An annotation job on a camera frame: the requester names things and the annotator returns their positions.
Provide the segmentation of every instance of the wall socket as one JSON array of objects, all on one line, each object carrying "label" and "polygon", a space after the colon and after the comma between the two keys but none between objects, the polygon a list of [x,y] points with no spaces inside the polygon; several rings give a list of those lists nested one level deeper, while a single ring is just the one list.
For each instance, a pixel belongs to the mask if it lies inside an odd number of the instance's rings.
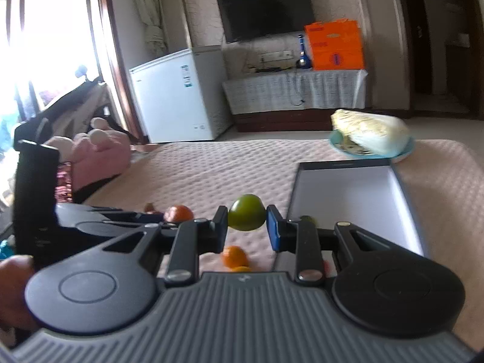
[{"label": "wall socket", "polygon": [[267,63],[269,61],[278,61],[278,60],[289,60],[292,58],[294,58],[294,52],[292,50],[284,50],[282,52],[259,54],[260,63]]}]

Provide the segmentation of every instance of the freezer logo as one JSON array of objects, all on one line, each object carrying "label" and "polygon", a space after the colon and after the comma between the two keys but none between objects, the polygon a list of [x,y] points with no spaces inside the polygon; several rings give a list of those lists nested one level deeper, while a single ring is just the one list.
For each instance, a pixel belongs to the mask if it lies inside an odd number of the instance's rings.
[{"label": "freezer logo", "polygon": [[188,65],[181,66],[181,76],[183,77],[183,84],[185,87],[192,87],[192,78],[190,77],[190,70]]}]

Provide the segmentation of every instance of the black flat screen tv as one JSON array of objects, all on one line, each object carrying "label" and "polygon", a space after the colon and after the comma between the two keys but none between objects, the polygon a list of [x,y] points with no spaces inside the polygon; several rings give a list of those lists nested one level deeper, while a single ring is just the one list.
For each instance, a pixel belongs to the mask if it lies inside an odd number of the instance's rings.
[{"label": "black flat screen tv", "polygon": [[303,31],[314,23],[311,0],[217,0],[227,43]]}]

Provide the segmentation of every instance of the blue plate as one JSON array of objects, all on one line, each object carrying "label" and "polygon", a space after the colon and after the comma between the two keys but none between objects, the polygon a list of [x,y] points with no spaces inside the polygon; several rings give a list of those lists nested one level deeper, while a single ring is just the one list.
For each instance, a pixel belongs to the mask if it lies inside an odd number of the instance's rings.
[{"label": "blue plate", "polygon": [[[350,145],[345,144],[343,142],[342,134],[337,129],[331,132],[329,141],[331,143],[331,146],[333,146],[336,150],[342,151],[343,153],[346,153],[354,158],[365,158],[365,159],[385,158],[381,155],[375,154],[372,151],[361,147],[360,145],[357,145],[356,143],[353,143]],[[410,153],[412,153],[414,147],[415,147],[415,140],[413,139],[413,137],[410,137],[403,151],[396,157],[392,157],[391,160],[393,162],[399,162],[403,160],[404,158],[408,157]]]}]

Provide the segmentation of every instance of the human hand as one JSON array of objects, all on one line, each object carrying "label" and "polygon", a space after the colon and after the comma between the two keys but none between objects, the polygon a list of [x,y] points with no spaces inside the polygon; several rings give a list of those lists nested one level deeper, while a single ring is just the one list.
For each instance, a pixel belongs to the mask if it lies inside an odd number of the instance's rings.
[{"label": "human hand", "polygon": [[15,255],[0,262],[0,323],[24,330],[39,327],[24,299],[25,287],[34,274],[30,256]]}]

